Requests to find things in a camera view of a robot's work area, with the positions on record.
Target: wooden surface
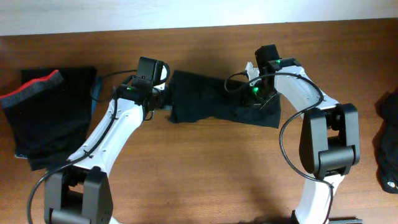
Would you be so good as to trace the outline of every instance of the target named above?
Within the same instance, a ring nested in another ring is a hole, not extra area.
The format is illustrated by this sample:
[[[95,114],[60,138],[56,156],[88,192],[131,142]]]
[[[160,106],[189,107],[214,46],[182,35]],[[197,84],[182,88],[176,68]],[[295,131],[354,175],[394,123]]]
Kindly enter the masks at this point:
[[[325,93],[359,111],[361,161],[338,188],[331,216],[397,223],[398,195],[382,191],[373,146],[382,124],[374,104],[398,86],[397,19],[0,37],[0,94],[19,86],[22,68],[94,65],[103,75],[135,68],[141,55],[163,60],[172,70],[226,78],[255,62],[254,51],[266,44],[276,44],[282,57],[299,59]],[[106,107],[96,110],[91,130]],[[282,98],[281,122],[293,113]],[[113,167],[119,221],[237,223],[290,216],[303,179],[284,161],[278,129],[214,118],[172,124],[168,115],[157,113],[134,132]],[[26,223],[28,194],[44,172],[31,172],[25,160],[13,157],[4,113],[0,123],[1,223]],[[294,121],[285,134],[295,164],[301,125]],[[43,192],[41,187],[33,202],[36,223],[42,222]]]

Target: black cloth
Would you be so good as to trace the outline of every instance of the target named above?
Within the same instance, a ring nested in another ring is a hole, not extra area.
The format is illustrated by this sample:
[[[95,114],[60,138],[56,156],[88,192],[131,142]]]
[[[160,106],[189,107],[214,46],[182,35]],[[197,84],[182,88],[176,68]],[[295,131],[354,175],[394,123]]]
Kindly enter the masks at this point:
[[[231,89],[243,84],[233,80],[230,83]],[[244,124],[279,127],[279,95],[261,110],[259,107],[242,106],[248,97],[246,91],[229,94],[224,89],[224,80],[181,71],[175,71],[169,87],[173,94],[169,120],[173,123],[192,123],[213,116]]]
[[[86,139],[91,121],[93,67],[23,70],[22,87],[1,98],[14,132],[16,157],[32,170],[64,163]]]
[[[386,129],[377,154],[379,177],[384,191],[398,194],[398,93],[382,102],[381,115]]]

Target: black fabric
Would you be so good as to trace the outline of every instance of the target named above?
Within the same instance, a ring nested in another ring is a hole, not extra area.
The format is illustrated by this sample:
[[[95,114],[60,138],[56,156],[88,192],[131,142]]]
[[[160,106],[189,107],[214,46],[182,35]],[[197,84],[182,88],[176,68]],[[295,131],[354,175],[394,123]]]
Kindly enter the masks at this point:
[[[86,139],[91,121],[93,67],[58,69],[58,86],[3,108],[16,142],[16,156],[27,157],[32,170],[59,166]],[[23,70],[22,84],[53,69]]]
[[[243,82],[231,81],[229,88],[242,84]],[[214,116],[244,124],[279,127],[279,95],[261,110],[258,107],[245,107],[242,102],[248,97],[247,92],[229,94],[224,90],[224,80],[181,71],[175,71],[169,87],[173,92],[173,108],[169,120],[173,123],[192,123]]]
[[[381,114],[387,125],[377,154],[379,177],[384,191],[398,194],[398,93],[382,102]]]

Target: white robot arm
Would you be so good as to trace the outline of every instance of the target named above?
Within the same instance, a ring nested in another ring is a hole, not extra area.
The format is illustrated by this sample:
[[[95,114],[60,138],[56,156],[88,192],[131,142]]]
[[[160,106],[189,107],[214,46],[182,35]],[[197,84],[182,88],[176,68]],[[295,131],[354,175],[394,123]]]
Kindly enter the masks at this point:
[[[318,92],[301,79],[291,76],[275,76],[275,78],[263,81],[259,79],[259,75],[263,75],[264,72],[267,73],[267,70],[270,69],[273,73],[293,73],[309,79],[304,69],[294,58],[280,59],[277,56],[275,60],[269,60],[269,56],[261,56],[263,53],[264,49],[259,49],[256,52],[259,69],[253,68],[252,63],[248,63],[246,67],[249,80],[258,79],[258,81],[252,82],[250,86],[271,85],[272,89],[286,96],[297,111],[307,108],[319,100]],[[88,157],[74,164],[73,167],[57,172],[46,180],[46,223],[118,224],[116,219],[112,217],[113,203],[108,183],[109,174],[128,137],[141,125],[148,112],[162,107],[164,82],[169,73],[167,64],[163,62],[149,58],[140,59],[136,75],[138,79],[133,80],[132,86],[122,85],[118,88],[117,104],[115,104],[115,99],[109,103],[109,108],[99,125],[84,145],[69,159],[74,161],[84,156],[98,142],[115,114],[113,124],[98,147]],[[317,113],[303,116],[300,158],[308,175],[329,182],[334,186],[333,193],[335,193],[337,186],[344,179],[349,168],[359,161],[359,143],[349,142],[346,138],[344,139],[345,142],[333,145],[334,143],[327,140],[326,127],[333,126],[334,123],[338,123],[336,125],[342,127],[341,123],[332,119],[332,117],[339,116],[339,118],[342,118],[340,121],[345,122],[345,125],[353,123],[358,128],[358,115],[355,113],[356,111],[353,111],[354,108],[346,105],[341,106],[336,100],[324,93],[323,96],[324,102],[317,106],[319,109]],[[311,130],[311,128],[314,128],[315,125],[317,125],[316,132],[318,133],[313,134],[315,130]],[[356,131],[350,131],[350,139],[359,139],[358,130]],[[309,139],[306,137],[306,133],[312,134],[312,138],[321,136],[321,139]],[[333,147],[334,150],[329,151],[337,153],[322,154],[322,151],[328,151],[328,147],[329,149]],[[83,184],[82,194],[72,192],[68,188],[68,186],[78,183]],[[330,199],[329,186],[306,179],[302,199],[293,212],[292,221],[299,224],[323,223],[328,215]]]

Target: black cable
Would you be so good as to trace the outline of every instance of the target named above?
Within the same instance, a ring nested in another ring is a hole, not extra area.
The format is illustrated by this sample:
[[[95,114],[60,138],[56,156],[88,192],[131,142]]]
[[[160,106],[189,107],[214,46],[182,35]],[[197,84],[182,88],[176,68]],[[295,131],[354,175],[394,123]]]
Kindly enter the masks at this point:
[[[153,88],[152,88],[152,91],[153,91],[153,90],[156,90],[156,92],[157,92],[157,94],[158,94],[159,99],[158,99],[157,101],[159,102],[159,105],[158,105],[158,106],[160,107],[161,104],[163,103],[162,92],[161,92],[158,88],[156,88],[156,87],[153,87]],[[155,111],[153,110],[153,111],[150,111],[150,112],[151,112],[150,118],[144,119],[144,121],[150,121],[152,118],[154,118]]]
[[[64,170],[68,167],[71,167],[72,165],[82,161],[83,159],[86,159],[88,156],[90,156],[91,153],[94,152],[94,150],[101,144],[102,140],[105,138],[106,134],[109,132],[109,130],[111,129],[111,126],[114,122],[114,120],[116,119],[116,113],[118,111],[118,97],[116,95],[116,91],[113,91],[113,100],[114,100],[114,110],[113,110],[113,114],[111,116],[111,121],[109,122],[108,126],[106,127],[104,133],[101,135],[101,137],[98,139],[98,141],[95,143],[95,145],[88,151],[86,152],[83,156],[81,156],[78,159],[75,159],[74,161],[70,161],[67,164],[58,167],[54,170],[50,170],[48,171],[46,174],[43,175],[42,178],[40,178],[36,184],[33,186],[32,191],[30,191],[30,195],[27,201],[27,207],[26,207],[26,212],[27,212],[27,221],[29,222],[29,224],[33,224],[32,221],[32,214],[31,214],[31,209],[32,209],[32,201],[33,201],[33,197],[36,193],[36,190],[39,188],[40,184],[42,184],[45,180],[47,180],[51,175],[55,174],[56,172],[60,172],[61,170]]]
[[[256,78],[253,78],[252,80],[246,82],[245,84],[242,84],[240,87],[238,87],[238,88],[236,88],[236,89],[234,89],[234,90],[228,90],[227,87],[226,87],[227,82],[228,82],[232,77],[234,77],[234,76],[236,76],[236,75],[244,75],[244,72],[239,72],[239,73],[233,74],[233,75],[231,75],[230,77],[228,77],[228,78],[225,80],[225,82],[224,82],[224,89],[225,89],[228,93],[236,93],[236,92],[242,91],[244,88],[246,88],[247,86],[249,86],[250,83],[252,83],[252,82],[254,82],[254,81],[256,81],[256,80],[258,80],[258,79],[260,79],[260,78],[274,77],[274,76],[278,76],[278,75],[292,76],[292,77],[295,77],[295,78],[299,78],[299,79],[301,79],[301,80],[304,80],[304,81],[306,81],[308,84],[310,84],[312,87],[314,87],[314,89],[318,92],[318,94],[319,94],[319,99],[318,99],[318,101],[317,101],[316,103],[314,103],[313,105],[311,105],[311,106],[309,106],[309,107],[307,107],[307,108],[305,108],[305,109],[302,109],[302,110],[300,110],[299,112],[295,113],[293,116],[291,116],[291,117],[284,123],[284,125],[283,125],[282,128],[280,129],[280,133],[279,133],[279,147],[280,147],[280,150],[281,150],[282,155],[283,155],[283,157],[285,158],[286,162],[288,163],[288,165],[289,165],[296,173],[298,173],[299,175],[301,175],[302,177],[304,177],[304,178],[306,178],[306,179],[308,179],[308,180],[312,180],[312,181],[315,181],[315,182],[324,183],[324,184],[326,184],[326,185],[329,187],[329,189],[330,189],[330,202],[329,202],[328,212],[327,212],[327,214],[326,214],[325,221],[323,222],[323,224],[325,224],[325,223],[328,221],[328,218],[329,218],[329,215],[330,215],[330,211],[331,211],[331,205],[332,205],[332,203],[333,203],[333,188],[334,188],[334,186],[331,185],[331,184],[330,184],[329,182],[327,182],[327,181],[318,180],[318,179],[316,179],[316,178],[314,178],[314,177],[311,177],[311,176],[309,176],[309,175],[307,175],[307,174],[304,174],[304,173],[301,172],[298,168],[296,168],[296,167],[293,165],[293,163],[290,161],[290,159],[287,157],[287,154],[286,154],[286,152],[285,152],[285,148],[284,148],[284,145],[283,145],[283,135],[284,135],[284,132],[285,132],[285,129],[286,129],[287,125],[288,125],[290,122],[292,122],[296,117],[300,116],[302,113],[304,113],[304,112],[306,112],[306,111],[308,111],[308,110],[310,110],[310,109],[316,108],[318,105],[320,105],[320,104],[322,103],[324,97],[323,97],[323,94],[322,94],[321,89],[319,89],[319,87],[317,87],[316,84],[314,84],[311,80],[309,80],[309,79],[307,79],[307,78],[305,78],[305,77],[302,77],[301,75],[296,75],[296,74],[293,74],[293,73],[280,72],[280,73],[272,73],[272,74],[267,74],[267,75],[258,76],[258,77],[256,77]]]
[[[90,96],[91,96],[91,99],[93,99],[94,101],[97,101],[98,103],[103,103],[103,102],[107,102],[107,101],[109,101],[109,100],[112,100],[112,98],[110,98],[110,99],[105,99],[105,100],[100,100],[100,99],[95,98],[95,97],[93,96],[94,88],[97,86],[98,82],[104,80],[105,78],[109,78],[109,77],[111,77],[111,76],[113,76],[113,75],[119,75],[119,74],[130,73],[130,72],[137,72],[137,70],[136,70],[136,69],[133,69],[133,70],[118,71],[118,72],[109,73],[109,74],[104,75],[104,76],[102,76],[102,77],[98,77],[97,80],[95,80],[95,82],[93,83],[93,85],[91,86],[91,89],[90,89]],[[125,80],[123,81],[123,83],[126,82],[126,81],[129,82],[131,79],[132,79],[132,76],[130,76],[130,77],[128,77],[127,79],[125,79]]]

